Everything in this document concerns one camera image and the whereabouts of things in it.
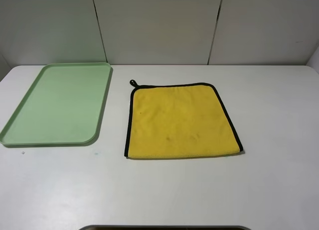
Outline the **yellow towel with black trim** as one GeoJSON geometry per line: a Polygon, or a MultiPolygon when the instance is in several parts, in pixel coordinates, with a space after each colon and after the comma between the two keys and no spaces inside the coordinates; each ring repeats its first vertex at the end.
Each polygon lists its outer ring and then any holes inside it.
{"type": "Polygon", "coordinates": [[[243,145],[209,83],[139,85],[130,80],[124,155],[128,159],[187,159],[239,155],[243,145]]]}

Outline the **light green plastic tray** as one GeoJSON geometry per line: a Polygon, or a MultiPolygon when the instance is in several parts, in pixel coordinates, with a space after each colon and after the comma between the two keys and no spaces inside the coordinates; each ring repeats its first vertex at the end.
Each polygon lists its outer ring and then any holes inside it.
{"type": "Polygon", "coordinates": [[[6,147],[84,145],[99,132],[108,63],[44,66],[0,132],[6,147]]]}

